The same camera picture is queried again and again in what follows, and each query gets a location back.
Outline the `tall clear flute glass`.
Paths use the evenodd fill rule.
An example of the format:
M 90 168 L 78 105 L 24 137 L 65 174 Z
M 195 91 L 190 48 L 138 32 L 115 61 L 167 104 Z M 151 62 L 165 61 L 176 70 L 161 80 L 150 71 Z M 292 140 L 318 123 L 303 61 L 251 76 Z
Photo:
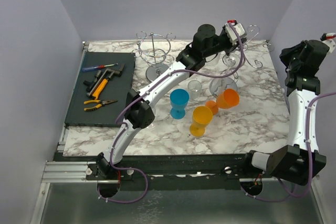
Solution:
M 235 69 L 236 60 L 231 55 L 225 55 L 222 58 L 222 62 L 225 65 L 225 69 L 222 72 L 223 75 L 231 74 L 231 72 Z

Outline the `small clear wine glass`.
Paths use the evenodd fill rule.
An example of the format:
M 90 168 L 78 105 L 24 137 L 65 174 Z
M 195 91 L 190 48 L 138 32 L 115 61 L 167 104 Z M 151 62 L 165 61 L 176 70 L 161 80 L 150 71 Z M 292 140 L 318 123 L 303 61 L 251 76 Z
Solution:
M 220 59 L 221 53 L 217 53 L 216 55 L 213 55 L 209 57 L 209 60 L 207 61 L 207 66 L 209 67 L 214 67 L 218 64 L 219 59 Z

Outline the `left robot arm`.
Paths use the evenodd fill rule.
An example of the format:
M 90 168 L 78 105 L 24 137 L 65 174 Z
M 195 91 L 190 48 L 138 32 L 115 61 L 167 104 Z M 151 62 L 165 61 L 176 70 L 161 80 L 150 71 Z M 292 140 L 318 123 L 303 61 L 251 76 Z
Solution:
M 229 55 L 243 46 L 247 33 L 241 23 L 229 20 L 219 35 L 210 24 L 201 25 L 190 44 L 176 57 L 176 60 L 156 80 L 140 91 L 131 89 L 127 94 L 125 108 L 116 118 L 119 126 L 112 146 L 97 156 L 98 173 L 104 179 L 116 175 L 116 164 L 122 160 L 126 148 L 133 138 L 155 119 L 153 108 L 173 87 L 193 74 L 200 74 L 206 58 L 224 52 Z

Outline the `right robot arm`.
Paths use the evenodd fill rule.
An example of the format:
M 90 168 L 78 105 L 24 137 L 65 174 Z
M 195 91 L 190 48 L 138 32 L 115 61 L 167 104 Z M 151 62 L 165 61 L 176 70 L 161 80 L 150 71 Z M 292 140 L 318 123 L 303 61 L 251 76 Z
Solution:
M 270 154 L 250 151 L 241 165 L 246 177 L 263 171 L 304 186 L 325 167 L 327 158 L 319 153 L 316 138 L 316 106 L 321 98 L 316 73 L 325 57 L 335 50 L 334 39 L 335 34 L 324 34 L 320 40 L 304 40 L 281 51 L 280 60 L 287 73 L 288 139 L 284 147 Z

